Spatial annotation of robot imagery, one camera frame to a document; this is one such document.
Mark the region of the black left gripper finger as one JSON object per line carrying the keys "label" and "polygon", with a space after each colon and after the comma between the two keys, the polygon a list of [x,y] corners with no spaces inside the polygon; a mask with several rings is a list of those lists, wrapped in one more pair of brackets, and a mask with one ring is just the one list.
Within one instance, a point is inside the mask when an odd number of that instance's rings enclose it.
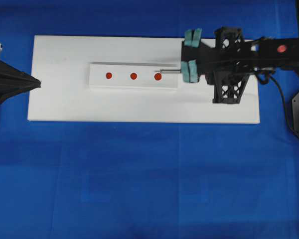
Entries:
{"label": "black left gripper finger", "polygon": [[0,104],[8,98],[40,87],[41,82],[36,79],[35,81],[0,79]]}
{"label": "black left gripper finger", "polygon": [[0,60],[0,82],[15,86],[41,86],[41,82],[33,76],[19,71]]}

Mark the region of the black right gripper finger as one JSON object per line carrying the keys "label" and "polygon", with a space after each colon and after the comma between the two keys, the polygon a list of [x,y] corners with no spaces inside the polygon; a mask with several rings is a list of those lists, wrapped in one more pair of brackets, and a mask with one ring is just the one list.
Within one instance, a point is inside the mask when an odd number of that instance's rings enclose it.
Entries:
{"label": "black right gripper finger", "polygon": [[181,61],[181,74],[183,82],[198,83],[199,75],[197,71],[196,60],[190,60],[188,62]]}
{"label": "black right gripper finger", "polygon": [[202,29],[189,29],[184,34],[184,46],[199,47],[201,42]]}

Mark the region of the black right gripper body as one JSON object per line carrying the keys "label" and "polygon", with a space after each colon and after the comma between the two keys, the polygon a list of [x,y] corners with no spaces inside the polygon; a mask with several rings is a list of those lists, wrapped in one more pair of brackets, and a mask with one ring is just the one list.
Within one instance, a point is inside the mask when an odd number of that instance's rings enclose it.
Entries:
{"label": "black right gripper body", "polygon": [[214,86],[212,72],[217,68],[221,60],[221,54],[216,48],[210,47],[202,41],[199,47],[188,47],[184,46],[183,41],[181,46],[181,61],[188,62],[190,60],[196,60],[199,81],[203,75],[207,84]]}

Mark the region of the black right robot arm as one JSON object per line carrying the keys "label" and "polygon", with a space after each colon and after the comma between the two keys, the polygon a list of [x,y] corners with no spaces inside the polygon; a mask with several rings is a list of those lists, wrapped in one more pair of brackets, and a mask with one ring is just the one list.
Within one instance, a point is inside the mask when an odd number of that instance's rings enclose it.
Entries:
{"label": "black right robot arm", "polygon": [[209,85],[236,85],[277,68],[299,76],[299,38],[246,41],[241,28],[221,27],[210,47],[202,42],[201,33],[200,28],[186,31],[181,45],[180,71],[186,83],[197,83],[204,75]]}

